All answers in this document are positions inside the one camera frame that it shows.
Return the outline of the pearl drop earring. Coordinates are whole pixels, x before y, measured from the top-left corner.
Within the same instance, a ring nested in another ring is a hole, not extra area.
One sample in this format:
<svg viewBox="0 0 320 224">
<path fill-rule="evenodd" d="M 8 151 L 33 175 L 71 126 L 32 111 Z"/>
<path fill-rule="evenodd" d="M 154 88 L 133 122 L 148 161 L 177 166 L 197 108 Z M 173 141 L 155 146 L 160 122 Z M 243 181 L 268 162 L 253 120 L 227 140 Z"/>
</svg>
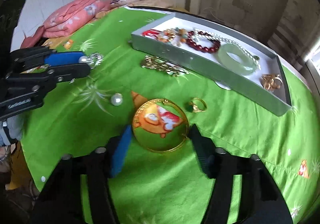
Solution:
<svg viewBox="0 0 320 224">
<path fill-rule="evenodd" d="M 113 106 L 119 106 L 123 103 L 123 95 L 121 93 L 115 93 L 111 96 L 110 102 Z"/>
<path fill-rule="evenodd" d="M 88 57 L 87 56 L 81 56 L 79 58 L 79 63 L 87 63 L 88 62 Z"/>
</svg>

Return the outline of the large gold bangle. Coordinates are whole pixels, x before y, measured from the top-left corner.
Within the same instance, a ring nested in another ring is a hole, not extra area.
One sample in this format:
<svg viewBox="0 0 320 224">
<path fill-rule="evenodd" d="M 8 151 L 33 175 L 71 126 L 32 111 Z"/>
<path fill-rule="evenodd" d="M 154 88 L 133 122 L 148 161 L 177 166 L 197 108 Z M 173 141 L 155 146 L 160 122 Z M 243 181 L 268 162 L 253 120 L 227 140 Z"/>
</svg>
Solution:
<svg viewBox="0 0 320 224">
<path fill-rule="evenodd" d="M 132 131 L 144 149 L 153 153 L 169 153 L 186 143 L 189 122 L 177 104 L 167 99 L 152 99 L 136 110 Z"/>
</svg>

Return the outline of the silver rhinestone brooch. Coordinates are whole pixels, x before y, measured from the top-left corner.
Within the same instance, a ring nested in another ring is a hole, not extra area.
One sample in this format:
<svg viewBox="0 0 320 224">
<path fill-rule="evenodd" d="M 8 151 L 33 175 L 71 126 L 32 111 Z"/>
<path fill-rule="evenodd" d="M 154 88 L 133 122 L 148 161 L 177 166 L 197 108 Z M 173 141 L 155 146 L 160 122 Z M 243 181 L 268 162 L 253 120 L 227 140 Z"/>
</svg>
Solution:
<svg viewBox="0 0 320 224">
<path fill-rule="evenodd" d="M 86 63 L 90 66 L 91 69 L 94 69 L 95 67 L 99 66 L 104 59 L 103 54 L 101 53 L 93 53 L 89 56 L 87 56 Z"/>
</svg>

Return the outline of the gold ring green stone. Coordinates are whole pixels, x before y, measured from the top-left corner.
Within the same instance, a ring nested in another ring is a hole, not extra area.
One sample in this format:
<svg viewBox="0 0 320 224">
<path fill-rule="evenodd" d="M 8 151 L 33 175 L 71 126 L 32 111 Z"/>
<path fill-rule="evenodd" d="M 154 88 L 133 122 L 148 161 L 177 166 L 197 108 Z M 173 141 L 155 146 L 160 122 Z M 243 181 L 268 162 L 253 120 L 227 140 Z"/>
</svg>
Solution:
<svg viewBox="0 0 320 224">
<path fill-rule="evenodd" d="M 206 102 L 203 99 L 200 99 L 199 97 L 193 97 L 189 101 L 189 106 L 191 107 L 191 111 L 193 113 L 201 113 L 207 110 Z"/>
</svg>

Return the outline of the gold brooch pin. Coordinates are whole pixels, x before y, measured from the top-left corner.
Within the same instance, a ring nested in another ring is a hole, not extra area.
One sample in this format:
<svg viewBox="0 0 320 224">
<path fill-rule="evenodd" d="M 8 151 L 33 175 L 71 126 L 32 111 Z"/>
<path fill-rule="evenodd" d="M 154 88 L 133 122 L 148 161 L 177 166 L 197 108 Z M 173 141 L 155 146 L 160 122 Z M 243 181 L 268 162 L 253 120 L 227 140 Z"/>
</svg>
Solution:
<svg viewBox="0 0 320 224">
<path fill-rule="evenodd" d="M 261 76 L 261 83 L 263 88 L 267 91 L 280 89 L 283 85 L 283 81 L 279 74 L 263 74 Z"/>
</svg>

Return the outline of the pale green jade bangle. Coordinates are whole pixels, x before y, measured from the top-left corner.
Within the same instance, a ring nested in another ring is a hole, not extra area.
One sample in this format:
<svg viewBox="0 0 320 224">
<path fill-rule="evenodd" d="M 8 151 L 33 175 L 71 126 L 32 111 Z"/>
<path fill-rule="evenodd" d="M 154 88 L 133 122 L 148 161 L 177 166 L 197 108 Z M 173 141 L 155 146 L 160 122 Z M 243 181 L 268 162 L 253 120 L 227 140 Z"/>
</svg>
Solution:
<svg viewBox="0 0 320 224">
<path fill-rule="evenodd" d="M 237 45 L 230 43 L 221 45 L 216 54 L 223 66 L 239 75 L 251 75 L 259 69 L 253 55 Z"/>
</svg>

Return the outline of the pink folded quilt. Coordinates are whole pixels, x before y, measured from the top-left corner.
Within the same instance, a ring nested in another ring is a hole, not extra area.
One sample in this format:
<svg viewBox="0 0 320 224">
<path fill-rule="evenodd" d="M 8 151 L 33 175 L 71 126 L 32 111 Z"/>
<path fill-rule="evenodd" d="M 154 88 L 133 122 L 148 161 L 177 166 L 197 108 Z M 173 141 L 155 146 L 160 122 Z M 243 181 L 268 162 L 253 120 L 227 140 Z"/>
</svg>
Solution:
<svg viewBox="0 0 320 224">
<path fill-rule="evenodd" d="M 110 5 L 111 0 L 74 0 L 50 14 L 32 36 L 24 38 L 21 48 L 35 46 L 40 38 L 69 36 L 91 21 L 98 12 L 109 10 Z"/>
</svg>

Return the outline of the green cartoon bed sheet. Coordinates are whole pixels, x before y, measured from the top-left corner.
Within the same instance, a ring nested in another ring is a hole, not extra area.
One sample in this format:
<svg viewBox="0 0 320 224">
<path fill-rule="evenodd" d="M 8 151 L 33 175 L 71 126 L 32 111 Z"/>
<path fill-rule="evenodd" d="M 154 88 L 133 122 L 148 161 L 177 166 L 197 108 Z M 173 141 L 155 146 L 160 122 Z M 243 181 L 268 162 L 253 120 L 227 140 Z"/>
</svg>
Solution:
<svg viewBox="0 0 320 224">
<path fill-rule="evenodd" d="M 38 189 L 59 158 L 82 156 L 132 125 L 135 136 L 111 193 L 121 223 L 199 223 L 212 182 L 201 173 L 187 124 L 238 156 L 257 153 L 294 223 L 319 206 L 319 118 L 306 85 L 288 69 L 292 108 L 276 116 L 213 80 L 142 68 L 135 30 L 163 14 L 120 8 L 71 36 L 71 50 L 103 60 L 87 78 L 60 83 L 27 116 L 22 149 Z"/>
</svg>

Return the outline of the yellow beige pillow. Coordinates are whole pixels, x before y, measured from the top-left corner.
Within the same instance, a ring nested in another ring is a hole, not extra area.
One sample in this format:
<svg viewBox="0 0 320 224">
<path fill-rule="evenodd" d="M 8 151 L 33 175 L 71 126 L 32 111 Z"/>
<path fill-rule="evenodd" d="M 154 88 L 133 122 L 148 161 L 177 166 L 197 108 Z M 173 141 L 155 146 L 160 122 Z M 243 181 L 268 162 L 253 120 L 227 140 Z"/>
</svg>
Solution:
<svg viewBox="0 0 320 224">
<path fill-rule="evenodd" d="M 129 7 L 146 6 L 157 8 L 172 8 L 175 6 L 173 0 L 140 0 L 129 4 Z"/>
</svg>

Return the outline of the grey shallow cardboard tray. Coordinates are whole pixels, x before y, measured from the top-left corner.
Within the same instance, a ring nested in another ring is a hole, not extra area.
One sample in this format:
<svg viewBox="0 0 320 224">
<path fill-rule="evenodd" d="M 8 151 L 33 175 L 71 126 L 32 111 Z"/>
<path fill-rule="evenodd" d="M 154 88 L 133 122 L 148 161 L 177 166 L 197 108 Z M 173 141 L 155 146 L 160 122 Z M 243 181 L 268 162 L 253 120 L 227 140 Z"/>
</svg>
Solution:
<svg viewBox="0 0 320 224">
<path fill-rule="evenodd" d="M 143 32 L 150 29 L 161 30 L 173 27 L 198 29 L 238 42 L 245 50 L 259 56 L 260 69 L 249 76 L 242 76 L 221 64 L 215 54 L 205 54 L 187 46 L 176 47 L 143 36 Z M 158 56 L 220 82 L 276 116 L 284 115 L 292 107 L 287 80 L 279 57 L 272 50 L 236 30 L 191 14 L 171 13 L 132 32 L 131 40 L 133 49 Z M 278 90 L 267 91 L 261 84 L 264 74 L 278 74 L 283 85 Z"/>
</svg>

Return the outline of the patterned window curtain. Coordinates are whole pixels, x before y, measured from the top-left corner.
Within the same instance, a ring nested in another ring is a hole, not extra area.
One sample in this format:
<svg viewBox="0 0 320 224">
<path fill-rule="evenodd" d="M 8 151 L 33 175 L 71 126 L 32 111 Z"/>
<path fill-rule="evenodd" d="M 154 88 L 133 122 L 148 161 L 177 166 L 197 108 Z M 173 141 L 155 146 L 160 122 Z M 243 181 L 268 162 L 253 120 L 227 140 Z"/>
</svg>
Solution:
<svg viewBox="0 0 320 224">
<path fill-rule="evenodd" d="M 267 44 L 289 64 L 303 64 L 319 39 L 319 3 L 301 11 L 293 1 L 286 8 Z"/>
</svg>

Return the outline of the wall power socket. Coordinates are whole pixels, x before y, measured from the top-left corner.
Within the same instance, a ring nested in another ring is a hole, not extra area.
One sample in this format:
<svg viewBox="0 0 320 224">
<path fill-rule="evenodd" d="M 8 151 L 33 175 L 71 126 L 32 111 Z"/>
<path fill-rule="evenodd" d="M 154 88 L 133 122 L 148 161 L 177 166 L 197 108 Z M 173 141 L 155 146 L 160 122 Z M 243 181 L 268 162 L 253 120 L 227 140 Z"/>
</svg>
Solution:
<svg viewBox="0 0 320 224">
<path fill-rule="evenodd" d="M 252 5 L 244 0 L 233 0 L 232 5 L 236 8 L 243 10 L 244 12 L 251 13 Z"/>
</svg>

